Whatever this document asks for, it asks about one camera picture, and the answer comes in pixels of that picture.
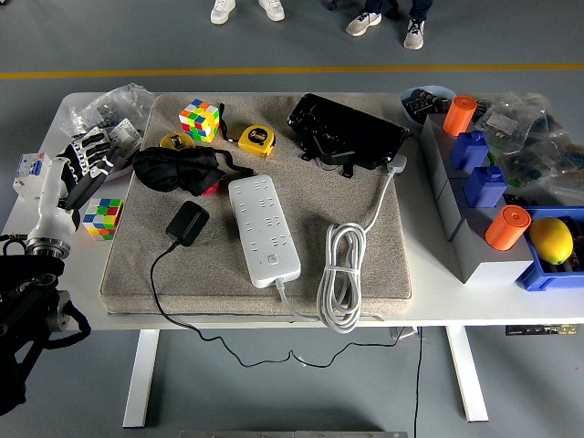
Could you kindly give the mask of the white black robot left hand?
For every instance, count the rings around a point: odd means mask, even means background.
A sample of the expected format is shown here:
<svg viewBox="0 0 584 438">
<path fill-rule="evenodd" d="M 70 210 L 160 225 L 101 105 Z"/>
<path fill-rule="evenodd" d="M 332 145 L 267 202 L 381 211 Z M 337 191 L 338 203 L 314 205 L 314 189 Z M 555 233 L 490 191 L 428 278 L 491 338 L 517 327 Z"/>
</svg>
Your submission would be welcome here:
<svg viewBox="0 0 584 438">
<path fill-rule="evenodd" d="M 30 255 L 68 257 L 70 236 L 78 230 L 79 208 L 105 182 L 121 148 L 100 128 L 72 141 L 52 160 L 38 204 L 39 220 L 27 235 Z"/>
</svg>

